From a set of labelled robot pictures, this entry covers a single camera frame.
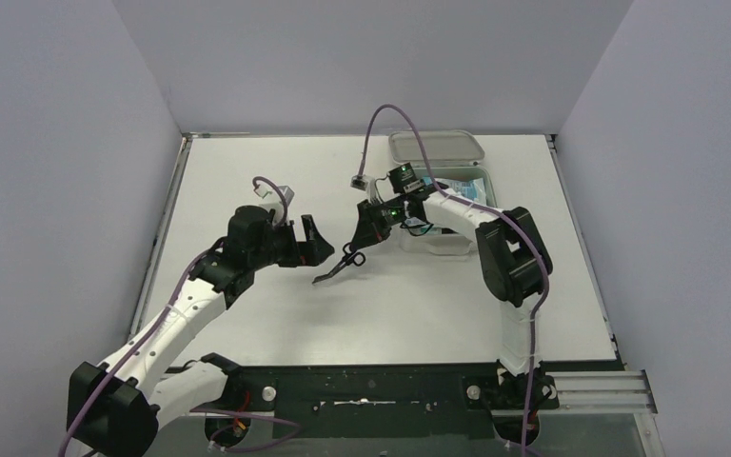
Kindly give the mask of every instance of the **scissors blade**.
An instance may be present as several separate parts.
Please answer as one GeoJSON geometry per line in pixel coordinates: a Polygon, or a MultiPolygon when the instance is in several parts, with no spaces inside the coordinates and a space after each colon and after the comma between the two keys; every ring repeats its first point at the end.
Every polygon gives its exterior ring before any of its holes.
{"type": "Polygon", "coordinates": [[[315,276],[315,279],[312,280],[312,284],[318,284],[321,281],[325,281],[329,278],[334,277],[336,274],[341,272],[341,270],[345,267],[346,267],[346,258],[344,257],[343,260],[338,262],[338,265],[336,265],[332,270],[329,271],[329,273],[322,274],[320,276],[315,276]]]}

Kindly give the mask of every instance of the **black scissors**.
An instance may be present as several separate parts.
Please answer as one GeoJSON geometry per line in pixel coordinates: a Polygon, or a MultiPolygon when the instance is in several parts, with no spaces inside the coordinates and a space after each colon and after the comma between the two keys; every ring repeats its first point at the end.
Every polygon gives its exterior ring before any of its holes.
{"type": "Polygon", "coordinates": [[[316,276],[315,279],[312,280],[312,284],[320,283],[321,281],[325,281],[335,276],[336,274],[341,272],[343,268],[346,268],[349,265],[359,267],[365,262],[366,255],[359,250],[354,250],[354,247],[351,245],[351,243],[346,243],[343,245],[343,258],[340,262],[338,262],[338,265],[336,265],[335,268],[333,268],[329,273],[322,274],[321,276],[316,276]]]}

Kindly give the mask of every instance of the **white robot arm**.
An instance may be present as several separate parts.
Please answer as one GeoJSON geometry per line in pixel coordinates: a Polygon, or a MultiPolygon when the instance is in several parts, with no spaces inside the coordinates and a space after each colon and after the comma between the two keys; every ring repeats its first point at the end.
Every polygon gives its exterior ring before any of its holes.
{"type": "MultiPolygon", "coordinates": [[[[361,178],[356,176],[352,186],[363,190],[373,188],[372,183],[361,178]]],[[[365,260],[361,249],[382,243],[390,236],[393,226],[409,218],[454,230],[477,244],[484,282],[491,294],[511,304],[501,307],[502,349],[498,358],[511,374],[516,376],[525,372],[531,355],[530,313],[536,302],[535,295],[543,291],[544,284],[536,254],[547,272],[552,270],[547,249],[528,210],[465,204],[457,192],[446,186],[440,185],[442,189],[439,190],[433,184],[425,185],[410,164],[391,170],[388,178],[397,196],[388,201],[372,197],[357,205],[357,228],[351,242],[344,246],[343,259],[332,271],[316,277],[315,282],[335,276],[348,265],[361,265],[365,260]],[[526,240],[505,220],[513,222],[526,240]],[[534,246],[536,254],[528,248],[528,243],[534,246]]],[[[534,357],[535,364],[539,364],[539,357],[536,354],[534,357]]]]}
{"type": "Polygon", "coordinates": [[[160,427],[220,397],[239,367],[216,354],[161,379],[197,333],[250,288],[257,270],[314,267],[334,252],[312,216],[301,217],[306,241],[298,242],[292,221],[271,204],[239,207],[227,236],[189,266],[156,319],[98,366],[84,362],[71,374],[69,433],[58,455],[72,437],[111,457],[143,455],[160,427]]]}

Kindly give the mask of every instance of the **glass panel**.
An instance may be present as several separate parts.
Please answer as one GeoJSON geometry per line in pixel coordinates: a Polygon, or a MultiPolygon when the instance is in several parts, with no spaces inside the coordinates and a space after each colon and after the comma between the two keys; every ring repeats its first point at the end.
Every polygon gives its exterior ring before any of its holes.
{"type": "MultiPolygon", "coordinates": [[[[552,415],[542,416],[541,432],[532,448],[543,457],[644,457],[634,416],[552,415]]],[[[203,418],[184,417],[158,433],[146,454],[148,457],[206,457],[207,439],[203,418]]],[[[248,437],[240,446],[262,444],[270,439],[272,428],[267,423],[254,423],[248,437]]],[[[214,450],[213,455],[223,455],[214,450]]],[[[306,457],[338,456],[516,456],[519,451],[506,450],[499,440],[469,441],[464,436],[441,435],[427,438],[391,439],[294,439],[279,447],[256,452],[257,456],[306,457]]]]}

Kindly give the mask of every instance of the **screw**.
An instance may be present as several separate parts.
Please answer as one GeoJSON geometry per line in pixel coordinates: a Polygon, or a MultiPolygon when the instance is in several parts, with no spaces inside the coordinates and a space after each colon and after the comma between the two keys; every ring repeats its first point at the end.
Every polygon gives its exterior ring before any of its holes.
{"type": "Polygon", "coordinates": [[[466,388],[466,398],[469,400],[481,399],[481,388],[477,386],[469,386],[466,388]]]}
{"type": "Polygon", "coordinates": [[[266,402],[272,402],[275,399],[276,399],[276,389],[275,388],[273,388],[271,386],[267,386],[262,389],[262,400],[265,400],[266,402]]]}

